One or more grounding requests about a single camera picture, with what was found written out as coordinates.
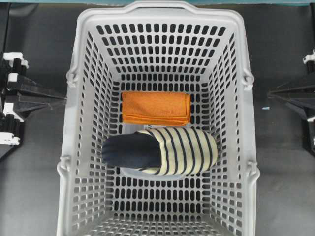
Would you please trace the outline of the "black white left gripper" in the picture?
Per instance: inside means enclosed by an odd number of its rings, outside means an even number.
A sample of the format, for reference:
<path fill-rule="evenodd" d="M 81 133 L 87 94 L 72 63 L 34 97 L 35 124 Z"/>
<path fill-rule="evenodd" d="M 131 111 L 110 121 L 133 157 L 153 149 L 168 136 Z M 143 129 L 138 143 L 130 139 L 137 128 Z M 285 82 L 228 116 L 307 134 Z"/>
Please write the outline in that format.
<path fill-rule="evenodd" d="M 28 62 L 22 53 L 0 54 L 0 158 L 12 152 L 21 141 L 22 117 L 66 103 L 66 96 L 23 76 Z M 18 95 L 20 93 L 37 96 Z"/>

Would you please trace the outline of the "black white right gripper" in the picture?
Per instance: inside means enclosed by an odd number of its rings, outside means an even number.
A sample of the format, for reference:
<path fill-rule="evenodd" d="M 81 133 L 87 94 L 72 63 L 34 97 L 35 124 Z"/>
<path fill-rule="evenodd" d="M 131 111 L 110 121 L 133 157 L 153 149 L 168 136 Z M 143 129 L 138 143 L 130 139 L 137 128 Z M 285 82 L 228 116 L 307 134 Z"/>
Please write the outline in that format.
<path fill-rule="evenodd" d="M 268 91 L 268 98 L 277 99 L 300 115 L 303 121 L 303 148 L 315 156 L 315 50 L 304 56 L 306 79 L 281 84 Z"/>

